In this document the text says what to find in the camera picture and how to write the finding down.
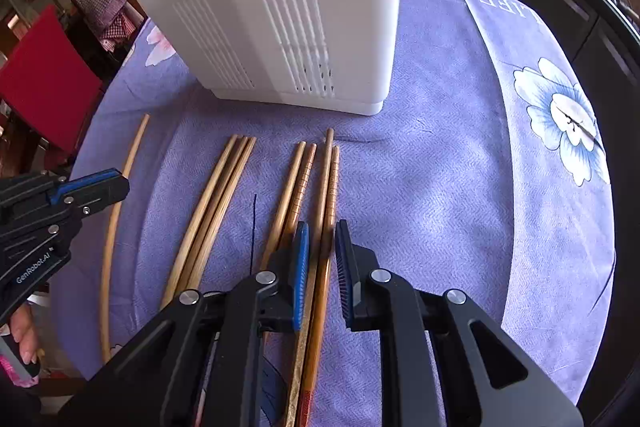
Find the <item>person's left hand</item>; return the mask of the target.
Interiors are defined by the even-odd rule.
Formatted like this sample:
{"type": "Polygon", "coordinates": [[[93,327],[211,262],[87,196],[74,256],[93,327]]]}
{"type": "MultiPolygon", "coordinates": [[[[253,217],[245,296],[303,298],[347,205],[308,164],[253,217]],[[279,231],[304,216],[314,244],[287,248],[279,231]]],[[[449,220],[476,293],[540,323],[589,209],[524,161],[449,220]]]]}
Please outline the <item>person's left hand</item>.
{"type": "Polygon", "coordinates": [[[20,355],[25,364],[35,363],[39,349],[39,341],[29,303],[23,303],[12,315],[10,331],[14,341],[20,348],[20,355]]]}

